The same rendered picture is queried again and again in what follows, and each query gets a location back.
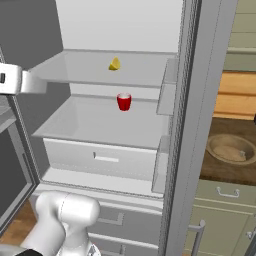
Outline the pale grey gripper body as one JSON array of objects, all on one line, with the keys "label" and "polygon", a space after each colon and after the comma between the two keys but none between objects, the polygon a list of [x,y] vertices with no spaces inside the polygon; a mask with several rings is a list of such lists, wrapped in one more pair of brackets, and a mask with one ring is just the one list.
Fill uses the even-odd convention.
[{"label": "pale grey gripper body", "polygon": [[47,90],[47,82],[29,71],[22,72],[20,92],[23,94],[44,94]]}]

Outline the clear glass fridge shelf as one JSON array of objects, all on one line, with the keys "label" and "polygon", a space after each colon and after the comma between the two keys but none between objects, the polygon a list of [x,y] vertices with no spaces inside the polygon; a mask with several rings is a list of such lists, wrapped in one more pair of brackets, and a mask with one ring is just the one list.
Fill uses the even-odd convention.
[{"label": "clear glass fridge shelf", "polygon": [[[109,65],[120,60],[119,70]],[[176,54],[65,50],[31,72],[49,82],[160,88],[167,60]]]},{"label": "clear glass fridge shelf", "polygon": [[113,98],[71,96],[34,136],[156,149],[170,127],[156,106],[156,101],[133,101],[123,112]]}]

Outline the grey fridge door dark panel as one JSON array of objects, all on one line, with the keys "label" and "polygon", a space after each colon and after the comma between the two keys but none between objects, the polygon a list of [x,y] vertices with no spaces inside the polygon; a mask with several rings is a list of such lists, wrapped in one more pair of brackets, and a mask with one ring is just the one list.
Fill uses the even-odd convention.
[{"label": "grey fridge door dark panel", "polygon": [[18,101],[0,95],[0,236],[38,184]]}]

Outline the yellow lemon wedge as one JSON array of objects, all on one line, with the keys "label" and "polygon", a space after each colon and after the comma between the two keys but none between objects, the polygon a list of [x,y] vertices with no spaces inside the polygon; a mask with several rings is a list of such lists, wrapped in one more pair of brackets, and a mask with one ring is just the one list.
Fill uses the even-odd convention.
[{"label": "yellow lemon wedge", "polygon": [[121,67],[120,60],[117,57],[114,57],[109,65],[109,69],[112,71],[119,70]]}]

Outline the white fridge crisper drawer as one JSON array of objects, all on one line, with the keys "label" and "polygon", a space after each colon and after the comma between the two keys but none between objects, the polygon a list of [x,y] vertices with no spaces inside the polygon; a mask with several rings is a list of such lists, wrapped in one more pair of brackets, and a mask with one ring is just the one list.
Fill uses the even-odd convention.
[{"label": "white fridge crisper drawer", "polygon": [[[147,181],[153,176],[156,150],[50,138],[45,138],[44,144],[50,164],[57,169]],[[95,160],[93,152],[119,162]]]}]

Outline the grey fridge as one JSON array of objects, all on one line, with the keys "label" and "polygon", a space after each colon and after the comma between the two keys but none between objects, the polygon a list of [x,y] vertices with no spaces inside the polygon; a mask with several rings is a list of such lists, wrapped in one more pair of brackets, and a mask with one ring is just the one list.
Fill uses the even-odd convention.
[{"label": "grey fridge", "polygon": [[[0,0],[0,63],[30,71],[65,50],[176,54],[183,0]],[[44,137],[34,132],[71,96],[156,101],[160,88],[47,82],[44,94],[15,96],[39,184],[25,202],[36,211],[45,191],[62,191],[163,211],[152,179],[121,178],[54,168]]]}]

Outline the clear fridge door bin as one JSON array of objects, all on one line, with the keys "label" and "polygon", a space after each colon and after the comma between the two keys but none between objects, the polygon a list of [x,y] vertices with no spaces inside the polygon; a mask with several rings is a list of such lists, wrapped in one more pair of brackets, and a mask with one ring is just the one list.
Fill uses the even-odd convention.
[{"label": "clear fridge door bin", "polygon": [[157,105],[159,115],[173,114],[177,84],[177,63],[176,58],[167,60]]},{"label": "clear fridge door bin", "polygon": [[151,191],[163,194],[165,191],[166,173],[169,158],[170,136],[163,135],[157,149]]}]

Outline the grey fridge door with bins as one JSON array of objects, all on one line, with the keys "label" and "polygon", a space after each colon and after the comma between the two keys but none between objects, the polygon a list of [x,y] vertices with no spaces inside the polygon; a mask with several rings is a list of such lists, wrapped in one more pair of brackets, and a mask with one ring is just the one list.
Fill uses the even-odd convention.
[{"label": "grey fridge door with bins", "polygon": [[182,256],[238,0],[183,0],[158,256]]}]

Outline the red cup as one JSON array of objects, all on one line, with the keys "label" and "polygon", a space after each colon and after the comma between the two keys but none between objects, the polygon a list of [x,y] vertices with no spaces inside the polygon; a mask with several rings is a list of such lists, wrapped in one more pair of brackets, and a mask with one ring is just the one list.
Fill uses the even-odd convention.
[{"label": "red cup", "polygon": [[117,95],[117,104],[121,111],[128,111],[131,106],[132,97],[129,93],[119,93]]}]

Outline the grey freezer drawer front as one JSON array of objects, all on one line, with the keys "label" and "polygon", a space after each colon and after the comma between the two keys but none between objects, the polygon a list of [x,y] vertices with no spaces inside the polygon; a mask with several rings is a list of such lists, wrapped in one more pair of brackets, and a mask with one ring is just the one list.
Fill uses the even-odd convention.
[{"label": "grey freezer drawer front", "polygon": [[97,220],[88,230],[95,234],[158,244],[162,217],[159,210],[134,204],[119,204],[115,201],[100,202],[99,218],[116,219],[119,213],[125,214],[122,226],[105,224]]},{"label": "grey freezer drawer front", "polygon": [[158,256],[158,246],[154,244],[95,233],[90,233],[89,238],[98,247],[99,250],[103,246],[124,245],[126,247],[125,256]]}]

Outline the green cupboard drawer front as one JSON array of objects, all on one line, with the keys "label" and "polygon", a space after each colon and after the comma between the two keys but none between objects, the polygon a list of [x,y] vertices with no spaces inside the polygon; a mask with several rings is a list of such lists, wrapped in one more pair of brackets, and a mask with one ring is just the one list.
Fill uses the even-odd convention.
[{"label": "green cupboard drawer front", "polygon": [[195,202],[256,214],[256,186],[199,180]]}]

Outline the beige round sink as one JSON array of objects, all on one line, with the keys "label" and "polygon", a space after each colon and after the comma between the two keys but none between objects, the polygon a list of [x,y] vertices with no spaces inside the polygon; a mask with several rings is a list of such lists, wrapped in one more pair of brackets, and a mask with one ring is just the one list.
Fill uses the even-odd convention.
[{"label": "beige round sink", "polygon": [[208,138],[206,150],[219,161],[245,166],[256,162],[256,146],[242,137],[217,134]]}]

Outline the green cupboard door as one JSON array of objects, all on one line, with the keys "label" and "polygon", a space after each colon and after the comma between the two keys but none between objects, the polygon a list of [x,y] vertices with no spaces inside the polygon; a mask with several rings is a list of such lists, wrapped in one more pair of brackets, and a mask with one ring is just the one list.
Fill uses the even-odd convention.
[{"label": "green cupboard door", "polygon": [[235,247],[252,213],[195,205],[191,225],[206,222],[197,256],[242,256],[244,249]]}]

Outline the green wall cupboards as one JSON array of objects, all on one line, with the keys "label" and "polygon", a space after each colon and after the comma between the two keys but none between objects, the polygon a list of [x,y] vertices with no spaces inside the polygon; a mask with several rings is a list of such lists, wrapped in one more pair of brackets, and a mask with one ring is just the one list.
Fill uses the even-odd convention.
[{"label": "green wall cupboards", "polygon": [[238,0],[224,70],[256,72],[256,0]]}]

